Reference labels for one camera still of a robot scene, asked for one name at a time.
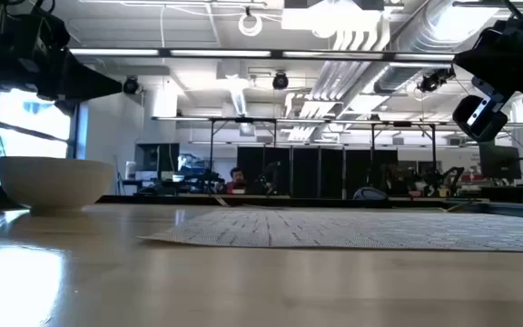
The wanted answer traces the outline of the long linear ceiling light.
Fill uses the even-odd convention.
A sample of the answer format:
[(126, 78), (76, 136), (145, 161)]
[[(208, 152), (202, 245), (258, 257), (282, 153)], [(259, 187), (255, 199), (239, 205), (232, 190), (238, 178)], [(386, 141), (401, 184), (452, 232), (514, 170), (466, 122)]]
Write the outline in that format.
[(322, 51), (322, 50), (254, 50), (205, 48), (73, 48), (74, 55), (86, 57), (151, 57), (151, 58), (227, 58), (268, 60), (324, 60), (388, 63), (449, 63), (452, 53), (419, 53), (390, 51)]

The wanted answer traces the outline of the black aluminium table frame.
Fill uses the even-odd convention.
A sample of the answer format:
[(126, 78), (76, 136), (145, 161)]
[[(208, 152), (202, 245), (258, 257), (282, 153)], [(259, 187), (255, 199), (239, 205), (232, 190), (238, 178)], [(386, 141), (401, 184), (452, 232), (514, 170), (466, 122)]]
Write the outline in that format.
[(344, 200), (321, 198), (290, 198), (262, 195), (207, 195), (181, 194), (177, 196), (103, 195), (99, 204), (166, 204), (166, 205), (220, 205), (305, 208), (441, 208), (482, 204), (476, 200), (444, 198), (390, 198), (389, 200)]

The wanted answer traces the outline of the blue rounded object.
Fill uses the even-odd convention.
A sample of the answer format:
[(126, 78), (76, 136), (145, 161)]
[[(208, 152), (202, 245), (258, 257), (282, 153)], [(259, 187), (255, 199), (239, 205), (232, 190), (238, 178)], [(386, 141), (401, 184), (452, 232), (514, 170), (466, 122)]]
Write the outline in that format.
[(374, 187), (361, 187), (354, 193), (353, 199), (357, 201), (382, 202), (388, 200), (388, 195)]

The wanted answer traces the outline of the grey woven placemat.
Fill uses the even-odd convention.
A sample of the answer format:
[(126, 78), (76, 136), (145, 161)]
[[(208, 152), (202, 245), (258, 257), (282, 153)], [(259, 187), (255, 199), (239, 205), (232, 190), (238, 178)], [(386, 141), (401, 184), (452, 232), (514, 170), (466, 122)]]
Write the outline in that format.
[(475, 213), (223, 210), (151, 241), (240, 248), (349, 248), (523, 253), (523, 218)]

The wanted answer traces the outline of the silver air duct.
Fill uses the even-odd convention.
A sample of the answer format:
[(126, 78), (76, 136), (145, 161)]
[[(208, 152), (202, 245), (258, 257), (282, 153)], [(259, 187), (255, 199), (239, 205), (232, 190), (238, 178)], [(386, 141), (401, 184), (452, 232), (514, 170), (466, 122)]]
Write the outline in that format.
[[(428, 0), (406, 23), (399, 34), (392, 36), (385, 24), (375, 44), (377, 50), (395, 52), (450, 52), (477, 33), (498, 9), (496, 7), (454, 6), (462, 0)], [(366, 94), (392, 94), (410, 82), (419, 72), (416, 67), (372, 64), (371, 80)]]

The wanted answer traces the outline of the black background rig frame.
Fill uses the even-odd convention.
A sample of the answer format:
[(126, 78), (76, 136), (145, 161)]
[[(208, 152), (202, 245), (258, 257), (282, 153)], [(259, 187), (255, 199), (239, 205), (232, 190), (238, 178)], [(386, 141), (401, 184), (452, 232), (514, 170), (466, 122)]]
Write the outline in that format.
[(273, 143), (272, 145), (275, 147), (277, 145), (277, 119), (276, 118), (263, 118), (263, 117), (248, 117), (248, 116), (235, 116), (235, 117), (208, 117), (205, 118), (205, 121), (208, 121), (211, 123), (211, 133), (210, 133), (210, 157), (209, 157), (209, 168), (212, 172), (213, 169), (213, 142), (214, 142), (214, 136), (217, 133), (214, 129), (214, 125), (216, 122), (223, 122), (223, 126), (220, 127), (222, 129), (227, 122), (234, 122), (237, 124), (254, 124), (254, 123), (268, 123), (273, 124), (273, 129), (270, 130), (271, 135), (273, 136)]
[(432, 156), (432, 170), (437, 171), (437, 127), (435, 124), (426, 122), (414, 121), (380, 121), (370, 123), (370, 159), (374, 160), (376, 149), (376, 137), (378, 130), (376, 127), (380, 125), (382, 128), (392, 127), (395, 129), (408, 129), (417, 127), (421, 132), (431, 140), (431, 156)]

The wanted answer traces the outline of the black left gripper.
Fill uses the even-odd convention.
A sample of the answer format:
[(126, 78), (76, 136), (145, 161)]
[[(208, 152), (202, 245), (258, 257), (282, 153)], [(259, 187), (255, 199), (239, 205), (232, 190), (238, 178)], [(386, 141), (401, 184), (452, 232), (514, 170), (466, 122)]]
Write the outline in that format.
[(22, 89), (48, 101), (88, 101), (119, 94), (123, 84), (79, 62), (70, 35), (53, 15), (55, 0), (35, 0), (31, 11), (13, 14), (27, 0), (0, 0), (0, 88)]

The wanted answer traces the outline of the person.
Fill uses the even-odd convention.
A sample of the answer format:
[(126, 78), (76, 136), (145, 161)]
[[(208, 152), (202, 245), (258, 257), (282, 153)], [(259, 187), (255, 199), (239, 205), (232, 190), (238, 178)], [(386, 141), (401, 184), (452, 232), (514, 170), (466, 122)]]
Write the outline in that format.
[(232, 180), (225, 185), (225, 192), (227, 194), (245, 194), (247, 182), (241, 168), (235, 167), (231, 169)]

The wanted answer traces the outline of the white ceramic bowl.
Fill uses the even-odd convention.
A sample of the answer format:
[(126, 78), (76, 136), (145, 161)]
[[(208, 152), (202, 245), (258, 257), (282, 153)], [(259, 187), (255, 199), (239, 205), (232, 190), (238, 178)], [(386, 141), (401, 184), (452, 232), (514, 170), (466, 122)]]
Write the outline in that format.
[(31, 156), (0, 157), (0, 185), (32, 213), (79, 211), (108, 194), (115, 169), (109, 163)]

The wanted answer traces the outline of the black partition panels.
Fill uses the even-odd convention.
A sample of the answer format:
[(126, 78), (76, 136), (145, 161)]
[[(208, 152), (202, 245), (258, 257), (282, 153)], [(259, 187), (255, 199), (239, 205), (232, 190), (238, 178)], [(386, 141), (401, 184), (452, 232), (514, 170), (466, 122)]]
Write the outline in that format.
[(292, 198), (350, 199), (355, 192), (375, 184), (385, 165), (396, 164), (396, 150), (319, 147), (240, 147), (238, 167), (247, 182), (268, 172), (279, 195)]

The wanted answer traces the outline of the black monitor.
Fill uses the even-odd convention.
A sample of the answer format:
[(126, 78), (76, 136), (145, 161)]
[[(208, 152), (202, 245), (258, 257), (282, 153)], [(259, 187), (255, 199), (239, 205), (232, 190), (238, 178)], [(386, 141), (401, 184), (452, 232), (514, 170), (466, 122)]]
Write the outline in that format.
[(481, 144), (479, 163), (484, 177), (510, 181), (521, 178), (519, 150), (516, 147)]
[(137, 144), (134, 160), (139, 171), (175, 172), (178, 170), (179, 144)]

